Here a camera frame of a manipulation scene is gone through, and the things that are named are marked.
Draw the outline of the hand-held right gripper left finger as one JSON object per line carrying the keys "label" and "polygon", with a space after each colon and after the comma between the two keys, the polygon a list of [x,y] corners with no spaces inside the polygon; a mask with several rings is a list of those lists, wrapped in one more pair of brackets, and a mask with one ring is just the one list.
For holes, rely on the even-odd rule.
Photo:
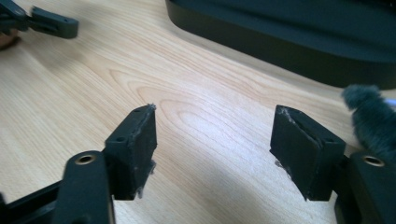
{"label": "hand-held right gripper left finger", "polygon": [[105,141],[110,188],[116,200],[142,197],[143,188],[156,166],[155,105],[134,109]]}

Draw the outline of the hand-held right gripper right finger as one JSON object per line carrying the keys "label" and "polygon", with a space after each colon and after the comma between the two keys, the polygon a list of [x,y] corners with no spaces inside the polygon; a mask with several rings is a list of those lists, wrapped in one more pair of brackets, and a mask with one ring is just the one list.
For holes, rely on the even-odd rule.
{"label": "hand-held right gripper right finger", "polygon": [[270,147],[306,200],[330,199],[332,169],[344,157],[344,140],[304,112],[277,105]]}

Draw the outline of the dark fuzzy cloth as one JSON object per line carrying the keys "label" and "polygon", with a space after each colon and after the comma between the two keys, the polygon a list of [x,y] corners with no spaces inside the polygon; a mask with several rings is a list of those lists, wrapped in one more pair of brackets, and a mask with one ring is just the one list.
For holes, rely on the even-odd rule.
{"label": "dark fuzzy cloth", "polygon": [[381,159],[396,163],[396,111],[377,86],[349,85],[341,93],[352,112],[360,144]]}

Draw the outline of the black oval tray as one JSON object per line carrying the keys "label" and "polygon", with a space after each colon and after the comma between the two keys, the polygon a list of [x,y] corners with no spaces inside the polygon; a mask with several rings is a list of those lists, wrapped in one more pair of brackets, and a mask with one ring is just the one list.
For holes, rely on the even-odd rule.
{"label": "black oval tray", "polygon": [[178,28],[317,82],[396,89],[396,0],[165,0]]}

